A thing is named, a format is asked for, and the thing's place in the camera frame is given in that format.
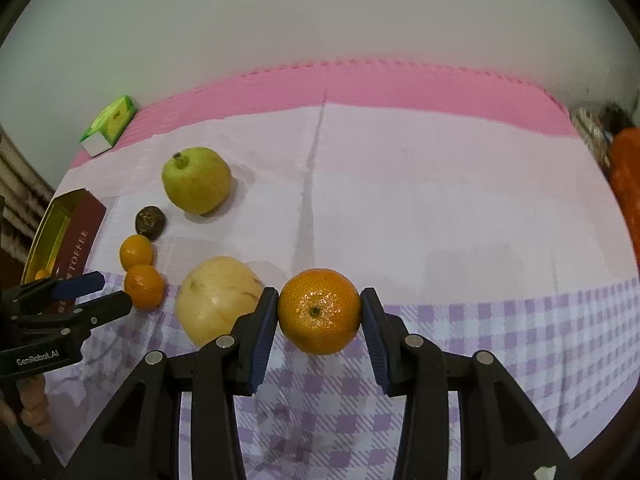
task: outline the green packet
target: green packet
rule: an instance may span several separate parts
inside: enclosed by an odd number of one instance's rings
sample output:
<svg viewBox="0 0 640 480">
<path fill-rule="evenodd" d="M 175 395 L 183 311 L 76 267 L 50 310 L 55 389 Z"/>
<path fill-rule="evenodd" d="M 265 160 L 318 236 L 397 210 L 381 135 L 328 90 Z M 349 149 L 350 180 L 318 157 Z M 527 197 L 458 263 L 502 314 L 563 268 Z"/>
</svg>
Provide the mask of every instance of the green packet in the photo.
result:
<svg viewBox="0 0 640 480">
<path fill-rule="evenodd" d="M 80 137 L 80 144 L 91 156 L 110 150 L 137 112 L 131 97 L 123 95 L 107 106 Z"/>
</svg>

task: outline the blue gripper pad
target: blue gripper pad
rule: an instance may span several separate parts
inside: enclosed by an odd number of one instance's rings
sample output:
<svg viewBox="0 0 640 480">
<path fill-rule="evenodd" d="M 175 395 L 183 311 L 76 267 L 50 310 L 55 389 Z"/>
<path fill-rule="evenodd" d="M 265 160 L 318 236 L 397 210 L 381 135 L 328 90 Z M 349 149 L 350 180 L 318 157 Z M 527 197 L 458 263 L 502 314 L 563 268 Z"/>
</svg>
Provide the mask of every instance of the blue gripper pad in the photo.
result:
<svg viewBox="0 0 640 480">
<path fill-rule="evenodd" d="M 94 270 L 94 272 L 88 272 L 77 278 L 59 282 L 51 291 L 50 297 L 52 300 L 74 300 L 80 296 L 102 290 L 103 287 L 104 276 Z"/>
<path fill-rule="evenodd" d="M 383 321 L 386 322 L 386 314 L 373 288 L 365 288 L 360 293 L 360 303 L 362 304 L 362 331 L 367 343 L 373 375 L 376 383 L 382 387 L 383 393 L 388 394 L 391 386 L 389 356 L 378 323 L 380 316 L 376 316 L 382 312 Z"/>
<path fill-rule="evenodd" d="M 257 327 L 255 333 L 255 343 L 251 354 L 251 369 L 247 385 L 252 393 L 264 381 L 264 374 L 267 371 L 267 362 L 273 345 L 273 336 L 278 326 L 278 291 L 273 287 L 265 287 L 258 301 L 254 312 L 255 319 L 262 322 Z"/>
</svg>

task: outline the orange bag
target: orange bag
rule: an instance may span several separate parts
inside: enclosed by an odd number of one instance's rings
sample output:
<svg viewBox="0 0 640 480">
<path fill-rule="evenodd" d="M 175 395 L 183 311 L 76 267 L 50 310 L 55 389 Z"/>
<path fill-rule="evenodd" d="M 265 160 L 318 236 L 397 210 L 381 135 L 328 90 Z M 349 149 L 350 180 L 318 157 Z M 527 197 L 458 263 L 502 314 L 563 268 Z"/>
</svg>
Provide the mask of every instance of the orange bag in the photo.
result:
<svg viewBox="0 0 640 480">
<path fill-rule="evenodd" d="M 609 149 L 609 185 L 618 199 L 640 262 L 640 128 L 617 134 Z"/>
</svg>

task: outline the human hand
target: human hand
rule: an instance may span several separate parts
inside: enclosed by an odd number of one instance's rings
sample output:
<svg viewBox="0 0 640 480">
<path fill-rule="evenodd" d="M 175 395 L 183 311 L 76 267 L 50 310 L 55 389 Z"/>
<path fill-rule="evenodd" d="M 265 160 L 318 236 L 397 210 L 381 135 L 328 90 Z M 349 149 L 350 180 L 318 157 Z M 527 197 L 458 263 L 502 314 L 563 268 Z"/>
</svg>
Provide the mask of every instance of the human hand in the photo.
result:
<svg viewBox="0 0 640 480">
<path fill-rule="evenodd" d="M 51 416 L 47 412 L 49 401 L 44 393 L 44 375 L 37 375 L 18 382 L 20 400 L 24 409 L 20 414 L 23 423 L 38 434 L 51 432 Z M 0 400 L 0 420 L 8 426 L 15 426 L 14 410 Z"/>
</svg>

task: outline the mandarin orange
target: mandarin orange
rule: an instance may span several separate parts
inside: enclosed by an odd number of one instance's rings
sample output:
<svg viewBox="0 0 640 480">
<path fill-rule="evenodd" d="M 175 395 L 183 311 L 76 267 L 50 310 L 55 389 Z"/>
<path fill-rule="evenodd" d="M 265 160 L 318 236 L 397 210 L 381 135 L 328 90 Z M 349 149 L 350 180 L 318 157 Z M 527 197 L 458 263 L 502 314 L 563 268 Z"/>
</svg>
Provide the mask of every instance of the mandarin orange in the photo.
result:
<svg viewBox="0 0 640 480">
<path fill-rule="evenodd" d="M 300 350 L 328 355 L 342 350 L 360 326 L 360 298 L 331 269 L 308 269 L 291 278 L 278 300 L 282 333 Z"/>
<path fill-rule="evenodd" d="M 153 262 L 154 248 L 146 236 L 131 235 L 120 246 L 120 264 L 124 270 L 137 264 L 151 265 Z"/>
<path fill-rule="evenodd" d="M 49 276 L 51 276 L 51 273 L 47 269 L 39 269 L 38 272 L 36 272 L 34 280 L 37 282 L 38 280 L 48 278 Z"/>
<path fill-rule="evenodd" d="M 124 277 L 124 291 L 138 310 L 153 310 L 164 300 L 164 278 L 152 266 L 137 264 Z"/>
</svg>

